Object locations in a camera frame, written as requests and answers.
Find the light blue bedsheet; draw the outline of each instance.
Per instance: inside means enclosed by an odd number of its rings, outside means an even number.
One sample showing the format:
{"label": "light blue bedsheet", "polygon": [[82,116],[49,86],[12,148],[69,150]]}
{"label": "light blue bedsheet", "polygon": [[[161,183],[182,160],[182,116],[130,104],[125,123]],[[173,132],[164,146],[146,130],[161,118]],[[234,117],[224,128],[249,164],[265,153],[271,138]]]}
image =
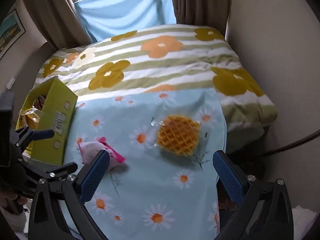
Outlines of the light blue bedsheet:
{"label": "light blue bedsheet", "polygon": [[93,42],[176,23],[172,0],[80,0],[75,7]]}
{"label": "light blue bedsheet", "polygon": [[[154,146],[159,126],[171,114],[201,123],[194,156],[178,157]],[[126,166],[107,172],[85,204],[110,240],[213,240],[219,231],[216,150],[225,150],[226,123],[214,89],[154,92],[78,104],[64,163],[82,168],[77,140],[104,136]],[[68,225],[76,231],[66,206]]]}

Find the open box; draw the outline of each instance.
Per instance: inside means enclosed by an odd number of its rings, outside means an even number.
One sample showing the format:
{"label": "open box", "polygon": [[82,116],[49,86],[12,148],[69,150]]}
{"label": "open box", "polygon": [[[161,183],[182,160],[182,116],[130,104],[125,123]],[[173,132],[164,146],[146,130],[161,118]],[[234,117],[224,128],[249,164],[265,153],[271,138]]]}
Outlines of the open box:
{"label": "open box", "polygon": [[53,129],[54,136],[30,143],[27,152],[32,159],[62,165],[69,125],[78,97],[57,77],[53,77],[30,90],[21,111],[32,108],[33,102],[40,95],[45,97],[45,102],[37,130]]}

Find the framed picture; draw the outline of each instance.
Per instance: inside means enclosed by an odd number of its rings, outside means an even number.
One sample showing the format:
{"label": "framed picture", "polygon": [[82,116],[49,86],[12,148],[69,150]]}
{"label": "framed picture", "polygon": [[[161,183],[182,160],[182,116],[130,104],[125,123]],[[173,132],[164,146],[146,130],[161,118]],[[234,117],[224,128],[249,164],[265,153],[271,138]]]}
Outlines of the framed picture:
{"label": "framed picture", "polygon": [[17,10],[9,13],[0,25],[0,59],[25,32],[26,30],[19,19]]}

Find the pink snack wrapper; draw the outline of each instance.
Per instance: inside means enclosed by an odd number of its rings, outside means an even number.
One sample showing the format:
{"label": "pink snack wrapper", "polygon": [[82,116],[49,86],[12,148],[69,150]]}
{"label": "pink snack wrapper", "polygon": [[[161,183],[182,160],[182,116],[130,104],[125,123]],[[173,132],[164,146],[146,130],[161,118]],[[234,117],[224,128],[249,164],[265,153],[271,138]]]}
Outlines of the pink snack wrapper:
{"label": "pink snack wrapper", "polygon": [[94,142],[78,143],[80,154],[82,156],[82,163],[89,164],[100,150],[106,150],[110,155],[110,165],[108,170],[124,163],[126,158],[117,153],[108,143],[105,137],[96,138]]}

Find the bed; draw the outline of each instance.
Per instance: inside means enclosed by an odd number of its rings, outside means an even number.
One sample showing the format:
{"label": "bed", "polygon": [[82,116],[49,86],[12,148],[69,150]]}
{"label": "bed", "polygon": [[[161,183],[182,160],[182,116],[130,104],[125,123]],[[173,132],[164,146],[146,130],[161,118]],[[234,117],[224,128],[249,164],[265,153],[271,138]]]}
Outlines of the bed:
{"label": "bed", "polygon": [[223,36],[208,27],[163,25],[61,49],[44,63],[35,86],[52,76],[76,93],[79,103],[215,88],[227,123],[229,151],[261,137],[263,127],[277,117],[275,106]]}
{"label": "bed", "polygon": [[[214,239],[219,208],[213,153],[226,150],[227,133],[228,140],[240,134],[231,140],[239,148],[259,138],[277,116],[223,36],[190,25],[132,31],[57,51],[35,86],[53,76],[78,95],[64,162],[81,168],[78,143],[97,136],[127,159],[105,175],[85,204],[105,235]],[[157,139],[163,120],[181,115],[200,124],[189,158],[169,154]]]}

